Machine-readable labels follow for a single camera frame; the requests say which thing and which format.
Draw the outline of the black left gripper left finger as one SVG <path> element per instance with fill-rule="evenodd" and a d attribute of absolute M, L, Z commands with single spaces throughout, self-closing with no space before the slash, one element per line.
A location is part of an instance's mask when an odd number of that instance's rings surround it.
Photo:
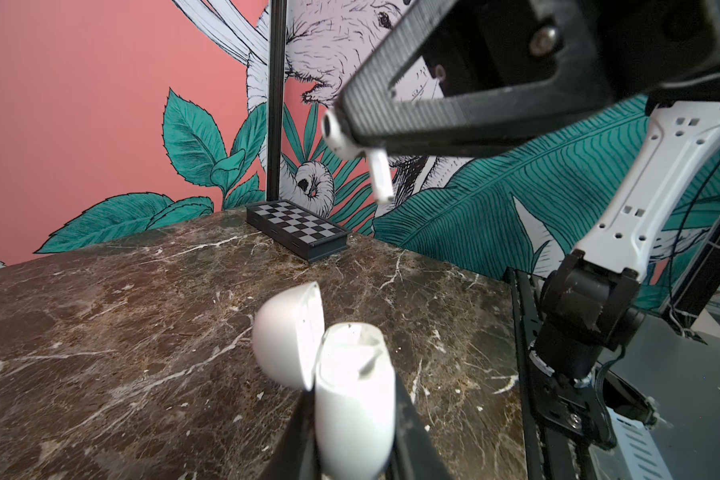
<path fill-rule="evenodd" d="M 272 458 L 259 479 L 319 480 L 313 392 L 303 392 Z"/>

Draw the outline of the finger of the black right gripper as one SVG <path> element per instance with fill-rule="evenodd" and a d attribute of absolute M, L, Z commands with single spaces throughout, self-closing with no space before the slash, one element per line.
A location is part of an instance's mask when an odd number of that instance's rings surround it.
<path fill-rule="evenodd" d="M 551 78 L 445 96 L 420 49 L 457 2 L 415 2 L 341 89 L 332 109 L 356 144 L 391 155 L 491 156 L 614 102 L 578 1 L 560 1 L 570 43 Z"/>

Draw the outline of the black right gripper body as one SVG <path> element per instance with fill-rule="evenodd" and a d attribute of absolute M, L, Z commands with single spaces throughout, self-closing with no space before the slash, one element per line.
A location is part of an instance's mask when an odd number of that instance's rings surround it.
<path fill-rule="evenodd" d="M 560 1 L 459 1 L 420 49 L 445 96 L 547 80 L 569 45 Z M 578 1 L 621 98 L 720 102 L 720 1 Z"/>

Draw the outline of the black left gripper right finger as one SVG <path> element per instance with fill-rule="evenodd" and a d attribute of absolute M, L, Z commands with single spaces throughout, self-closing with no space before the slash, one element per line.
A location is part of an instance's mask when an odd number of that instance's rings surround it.
<path fill-rule="evenodd" d="M 388 462 L 388 478 L 450 478 L 448 469 L 434 448 L 399 374 L 395 375 L 395 427 Z"/>

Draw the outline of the white round earbud case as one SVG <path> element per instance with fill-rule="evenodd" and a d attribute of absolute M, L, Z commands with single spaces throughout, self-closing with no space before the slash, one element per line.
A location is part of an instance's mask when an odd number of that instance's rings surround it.
<path fill-rule="evenodd" d="M 320 465 L 333 479 L 375 479 L 392 452 L 395 372 L 382 332 L 367 323 L 326 326 L 320 288 L 282 291 L 257 311 L 252 348 L 276 383 L 315 400 Z"/>

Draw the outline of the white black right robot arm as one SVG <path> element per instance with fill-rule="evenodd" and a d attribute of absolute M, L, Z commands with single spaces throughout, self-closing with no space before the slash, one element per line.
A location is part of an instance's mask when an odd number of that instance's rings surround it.
<path fill-rule="evenodd" d="M 720 1 L 415 1 L 321 128 L 383 238 L 543 277 L 526 353 L 586 380 L 720 150 Z"/>

